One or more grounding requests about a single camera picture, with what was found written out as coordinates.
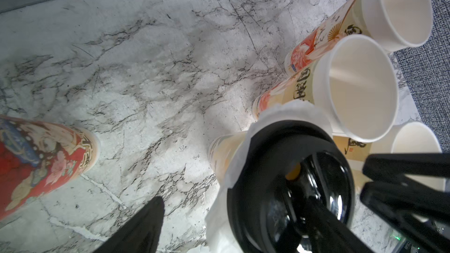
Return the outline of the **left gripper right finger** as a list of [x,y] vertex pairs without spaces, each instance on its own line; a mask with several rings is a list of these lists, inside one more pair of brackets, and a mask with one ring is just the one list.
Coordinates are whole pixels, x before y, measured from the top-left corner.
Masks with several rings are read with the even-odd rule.
[[319,200],[308,198],[304,207],[305,225],[313,253],[371,253],[345,224]]

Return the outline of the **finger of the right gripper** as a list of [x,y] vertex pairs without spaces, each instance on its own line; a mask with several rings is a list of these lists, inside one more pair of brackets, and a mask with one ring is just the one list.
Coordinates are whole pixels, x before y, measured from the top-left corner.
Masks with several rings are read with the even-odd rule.
[[391,192],[394,187],[408,187],[421,192],[437,195],[437,191],[410,178],[420,175],[449,178],[450,155],[448,153],[376,153],[366,158],[363,174],[371,179],[364,185],[362,196],[368,197],[376,187]]
[[361,202],[385,222],[430,253],[448,253],[450,240],[418,217],[449,225],[450,196],[420,183],[366,183]]

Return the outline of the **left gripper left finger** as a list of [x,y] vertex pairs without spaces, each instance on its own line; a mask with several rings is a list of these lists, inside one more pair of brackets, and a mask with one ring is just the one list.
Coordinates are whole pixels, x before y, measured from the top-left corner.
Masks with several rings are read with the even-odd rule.
[[165,206],[155,196],[130,218],[95,253],[155,253],[164,221]]

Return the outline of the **black cup lid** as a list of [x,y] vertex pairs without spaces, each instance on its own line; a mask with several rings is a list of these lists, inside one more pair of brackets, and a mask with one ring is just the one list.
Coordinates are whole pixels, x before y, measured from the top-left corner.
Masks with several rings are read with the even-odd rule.
[[355,208],[349,164],[331,137],[305,121],[271,124],[251,140],[250,161],[228,191],[232,231],[249,253],[312,252],[304,207],[319,200],[348,229]]

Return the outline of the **white leak-proof paper disc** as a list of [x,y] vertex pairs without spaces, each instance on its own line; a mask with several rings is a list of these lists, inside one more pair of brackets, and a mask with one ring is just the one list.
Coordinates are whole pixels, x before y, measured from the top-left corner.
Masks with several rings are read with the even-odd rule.
[[228,211],[231,209],[227,203],[228,191],[237,183],[240,175],[244,173],[244,166],[250,161],[251,140],[256,134],[271,124],[281,121],[305,121],[320,128],[326,136],[332,135],[330,121],[323,111],[307,101],[290,101],[287,104],[277,104],[262,112],[259,120],[251,124],[246,131],[246,137],[240,145],[225,173],[220,185],[219,193],[205,217],[206,246],[197,246],[189,250],[190,253],[248,253],[243,249],[232,231],[232,221]]

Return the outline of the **red paper milk tea cup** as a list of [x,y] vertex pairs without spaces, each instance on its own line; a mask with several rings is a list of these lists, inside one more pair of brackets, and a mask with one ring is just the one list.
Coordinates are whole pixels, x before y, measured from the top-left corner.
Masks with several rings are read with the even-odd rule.
[[1,116],[1,219],[89,171],[100,141],[84,128]]

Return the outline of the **red white paper cup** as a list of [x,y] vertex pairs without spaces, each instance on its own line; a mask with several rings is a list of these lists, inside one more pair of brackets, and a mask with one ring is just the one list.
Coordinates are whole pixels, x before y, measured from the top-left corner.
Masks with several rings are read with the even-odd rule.
[[241,131],[217,137],[209,147],[208,160],[218,183],[221,185],[234,154],[245,140],[247,132]]

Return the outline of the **cream paper cup front right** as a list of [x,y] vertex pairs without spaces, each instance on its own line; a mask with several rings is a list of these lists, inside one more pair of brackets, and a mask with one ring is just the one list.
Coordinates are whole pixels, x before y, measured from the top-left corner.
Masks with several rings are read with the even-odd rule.
[[442,153],[435,133],[425,124],[411,121],[394,125],[382,139],[357,142],[349,137],[334,136],[334,142],[348,160],[355,181],[356,194],[371,180],[362,173],[366,158],[375,153]]

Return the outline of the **cream paper cup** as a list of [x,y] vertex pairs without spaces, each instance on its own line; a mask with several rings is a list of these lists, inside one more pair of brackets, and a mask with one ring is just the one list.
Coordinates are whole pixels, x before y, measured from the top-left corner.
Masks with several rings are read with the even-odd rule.
[[362,173],[366,158],[375,153],[442,153],[435,133],[425,124],[411,121],[394,125],[382,139],[357,142],[349,137],[334,136],[334,142],[348,160],[355,181],[356,194],[371,180]]
[[374,39],[386,52],[417,48],[432,32],[431,0],[348,0],[286,55],[291,76],[349,35]]
[[318,107],[333,134],[359,142],[375,142],[392,128],[398,110],[398,84],[384,49],[364,35],[339,41],[310,65],[258,96],[252,113],[293,100]]

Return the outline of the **cream paper cup back middle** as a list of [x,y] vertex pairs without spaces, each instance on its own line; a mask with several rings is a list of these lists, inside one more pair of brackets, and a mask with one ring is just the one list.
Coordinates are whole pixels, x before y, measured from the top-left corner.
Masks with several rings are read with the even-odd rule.
[[310,65],[258,96],[252,113],[293,100],[318,107],[333,134],[359,142],[375,142],[392,128],[398,110],[398,84],[384,49],[364,35],[339,41]]

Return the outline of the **cream paper cup back right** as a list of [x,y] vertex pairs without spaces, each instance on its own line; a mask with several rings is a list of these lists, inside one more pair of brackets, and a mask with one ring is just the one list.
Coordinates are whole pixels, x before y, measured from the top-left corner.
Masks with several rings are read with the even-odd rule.
[[349,35],[374,39],[386,52],[417,48],[432,32],[431,0],[348,0],[286,55],[291,76]]

